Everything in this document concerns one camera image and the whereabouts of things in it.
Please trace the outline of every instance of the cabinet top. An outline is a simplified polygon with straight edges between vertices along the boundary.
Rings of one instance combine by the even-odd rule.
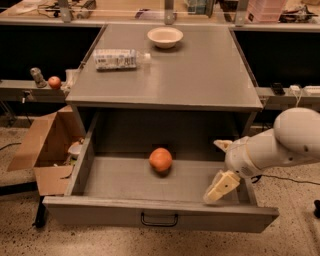
[[[215,111],[262,108],[238,49],[225,26],[173,26],[183,39],[158,49],[147,33],[155,25],[108,25],[95,49],[151,54],[133,70],[98,72],[93,56],[67,97],[75,106]]]

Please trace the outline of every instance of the power strip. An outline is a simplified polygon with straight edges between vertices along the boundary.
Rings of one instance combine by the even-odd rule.
[[[309,96],[320,96],[320,85],[308,85],[308,86],[305,86],[303,90]]]

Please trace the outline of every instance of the speckled floor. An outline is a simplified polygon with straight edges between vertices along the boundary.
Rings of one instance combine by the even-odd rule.
[[[28,122],[6,128],[0,117],[0,148],[20,142]],[[31,170],[6,172],[18,146],[0,151],[0,186],[34,181]],[[320,164],[274,168],[269,175],[320,182]],[[0,197],[0,255],[320,255],[320,220],[313,215],[320,186],[263,177],[254,185],[260,206],[278,207],[280,217],[261,234],[174,231],[168,229],[64,226],[50,215],[32,226],[37,192]]]

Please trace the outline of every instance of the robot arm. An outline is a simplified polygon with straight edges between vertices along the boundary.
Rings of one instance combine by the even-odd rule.
[[[225,153],[226,172],[220,171],[204,195],[214,202],[235,189],[241,178],[261,175],[271,167],[289,167],[320,161],[320,114],[306,108],[282,112],[273,129],[234,142],[216,140]]]

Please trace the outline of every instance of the drawer handle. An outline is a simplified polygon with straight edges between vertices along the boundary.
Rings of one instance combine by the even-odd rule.
[[[174,227],[178,223],[178,214],[175,214],[173,216],[173,222],[172,223],[155,223],[155,222],[148,222],[144,219],[144,213],[141,213],[141,222],[145,226],[149,227]]]

